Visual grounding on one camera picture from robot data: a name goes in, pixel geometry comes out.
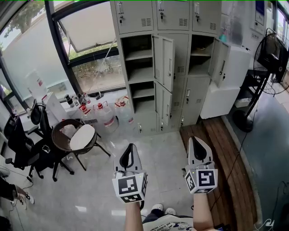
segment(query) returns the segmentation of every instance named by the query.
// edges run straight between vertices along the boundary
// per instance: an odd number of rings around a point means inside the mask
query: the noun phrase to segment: locker vent
[[[159,79],[159,69],[155,69],[155,77]]]
[[[186,27],[188,25],[188,19],[186,18],[179,18],[179,26]]]
[[[216,30],[217,25],[215,23],[210,23],[210,30]]]
[[[180,106],[180,102],[179,101],[174,102],[173,106]]]
[[[151,18],[142,18],[141,19],[141,26],[147,27],[152,25],[152,19]]]
[[[185,66],[179,66],[179,67],[177,67],[177,72],[178,72],[178,73],[185,72]]]

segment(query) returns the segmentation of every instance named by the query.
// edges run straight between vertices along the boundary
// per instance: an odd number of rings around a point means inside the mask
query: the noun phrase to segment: forearm
[[[143,224],[140,215],[140,204],[126,204],[126,229],[125,231],[143,231]]]
[[[213,219],[207,194],[194,194],[194,228],[197,231],[213,229]]]

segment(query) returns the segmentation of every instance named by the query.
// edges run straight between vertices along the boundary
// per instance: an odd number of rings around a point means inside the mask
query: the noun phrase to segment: white sneaker
[[[167,208],[167,210],[164,212],[165,215],[171,214],[176,215],[176,211],[173,208]]]
[[[24,209],[27,209],[27,204],[25,202],[25,198],[22,195],[19,195],[20,199],[20,203],[23,205]]]
[[[35,203],[33,196],[30,193],[26,193],[25,197],[30,201],[31,204]]]
[[[163,205],[162,204],[155,204],[153,207],[152,207],[152,210],[153,209],[159,209],[161,211],[163,211]]]

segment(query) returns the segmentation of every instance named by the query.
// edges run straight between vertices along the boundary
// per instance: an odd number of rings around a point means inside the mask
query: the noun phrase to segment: locker door
[[[189,30],[189,1],[156,1],[158,30]]]
[[[221,42],[218,39],[214,40],[214,51],[211,65],[209,68],[209,75],[211,75],[211,79],[216,83],[218,87],[220,86],[223,79],[225,79],[224,68],[226,65],[229,51],[229,45]]]
[[[134,123],[141,135],[151,135],[157,132],[157,115],[154,111],[135,114]]]
[[[209,77],[188,78],[180,121],[181,126],[194,125],[197,122],[209,83]]]
[[[115,6],[120,34],[154,29],[152,1],[115,1]]]
[[[174,73],[176,76],[185,75],[189,35],[188,34],[159,34],[159,35],[174,40],[175,42]]]
[[[193,2],[193,31],[219,33],[221,1]]]
[[[182,94],[184,89],[185,78],[178,78],[173,83],[172,91],[172,110],[177,110],[182,107]]]
[[[168,91],[172,91],[175,65],[174,40],[152,35],[154,78]]]
[[[171,112],[172,94],[157,81],[154,82],[154,90],[155,111],[167,125]]]
[[[171,131],[178,131],[179,128],[179,121],[181,117],[181,110],[172,111],[170,115],[170,119],[168,121],[168,125],[162,122],[160,118],[158,123],[158,131],[159,132],[171,132]]]

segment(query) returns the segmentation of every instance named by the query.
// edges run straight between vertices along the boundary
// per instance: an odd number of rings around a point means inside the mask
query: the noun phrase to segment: chair
[[[52,141],[52,128],[49,125],[45,104],[37,103],[36,100],[34,100],[30,117],[31,121],[35,125],[40,125],[40,130],[42,133],[38,133],[38,135],[43,138],[46,144],[46,152],[48,152],[54,158],[52,175],[53,180],[55,182],[57,181],[55,175],[59,164],[63,166],[71,175],[74,175],[74,171],[70,170],[68,166],[62,162],[62,158],[67,156],[68,153],[58,149]]]
[[[38,176],[43,179],[43,176],[39,172],[53,166],[53,162],[46,153],[40,151],[41,141],[34,145],[34,142],[25,135],[19,116],[16,120],[12,117],[8,119],[4,128],[4,135],[8,139],[8,147],[15,152],[14,162],[12,158],[8,158],[5,160],[5,163],[12,164],[15,168],[21,170],[24,170],[27,166],[31,166],[29,176],[32,177],[31,173],[35,168]]]
[[[80,165],[85,171],[86,171],[86,168],[83,166],[83,164],[79,160],[78,155],[85,154],[89,152],[94,146],[96,146],[96,147],[100,147],[109,157],[111,156],[100,144],[97,143],[97,137],[101,138],[101,136],[96,131],[94,133],[93,138],[88,143],[88,145],[86,145],[84,148],[79,149],[79,150],[71,150],[70,145],[69,145],[70,138],[61,132],[61,130],[67,125],[73,125],[75,129],[79,129],[83,126],[83,123],[74,119],[67,119],[62,122],[59,122],[52,131],[52,141],[54,145],[58,147],[60,150],[66,153],[72,152],[75,158],[77,159],[77,161],[80,163]]]

